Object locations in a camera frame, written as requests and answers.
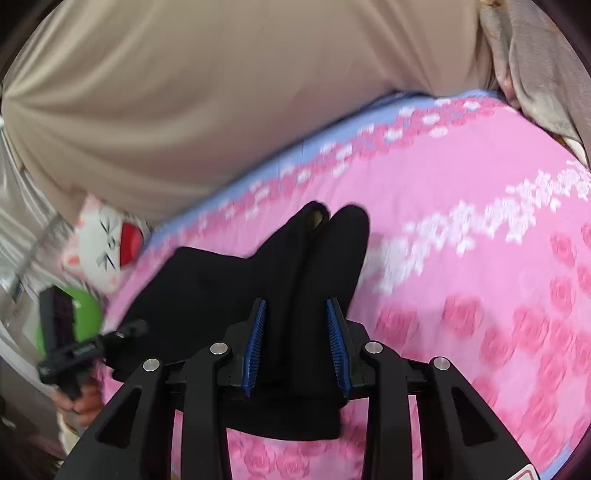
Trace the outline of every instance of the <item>red open mouth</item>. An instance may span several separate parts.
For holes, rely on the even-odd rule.
[[[119,265],[123,268],[131,264],[144,246],[144,234],[133,223],[124,222],[121,228],[121,252]]]

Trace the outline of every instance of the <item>beige fabric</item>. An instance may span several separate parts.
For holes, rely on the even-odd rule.
[[[480,0],[480,18],[509,102],[591,151],[591,77],[560,29],[531,0]]]
[[[487,87],[477,0],[66,0],[6,78],[15,155],[162,220],[393,89]]]

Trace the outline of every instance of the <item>beige curtain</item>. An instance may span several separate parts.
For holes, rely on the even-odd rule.
[[[159,221],[393,89],[490,81],[477,0],[66,0],[2,114],[66,218],[92,192]]]

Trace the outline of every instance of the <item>silver screw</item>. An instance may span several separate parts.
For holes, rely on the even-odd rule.
[[[368,353],[373,353],[375,355],[376,353],[380,353],[382,350],[384,350],[384,347],[379,342],[367,342],[365,344],[365,349],[368,351]]]
[[[224,342],[217,342],[209,347],[209,351],[214,355],[223,355],[228,351],[228,346]]]
[[[438,370],[447,370],[451,367],[451,363],[444,356],[438,356],[435,360],[433,360],[433,365],[435,365],[435,368]]]
[[[154,370],[157,370],[159,366],[160,362],[155,358],[148,358],[144,362],[144,370],[146,370],[147,372],[153,372]]]

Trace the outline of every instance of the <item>cartoon face pillow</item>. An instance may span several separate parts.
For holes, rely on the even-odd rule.
[[[150,235],[148,224],[93,196],[86,200],[62,266],[109,296],[117,292]]]

